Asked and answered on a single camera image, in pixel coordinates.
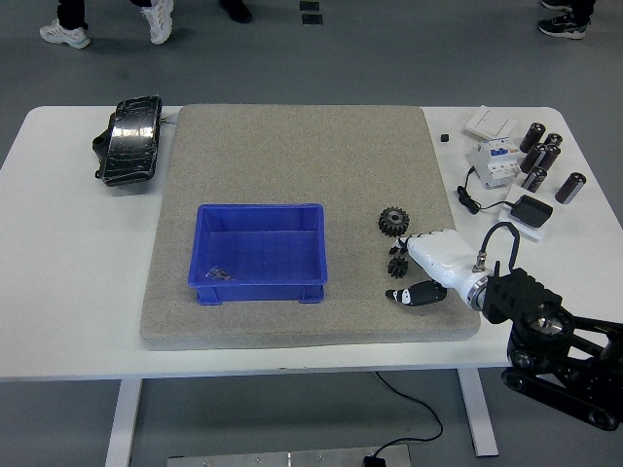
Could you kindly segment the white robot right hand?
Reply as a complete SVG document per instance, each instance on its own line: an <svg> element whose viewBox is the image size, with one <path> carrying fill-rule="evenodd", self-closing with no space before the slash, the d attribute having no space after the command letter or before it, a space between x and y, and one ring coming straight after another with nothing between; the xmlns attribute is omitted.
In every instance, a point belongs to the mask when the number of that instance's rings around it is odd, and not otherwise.
<svg viewBox="0 0 623 467"><path fill-rule="evenodd" d="M484 306L491 271L477 265L477 254L451 229L397 238L390 254L405 254L430 277L405 289L386 290L385 296L402 305L420 306L443 301L448 289L476 311Z"/></svg>

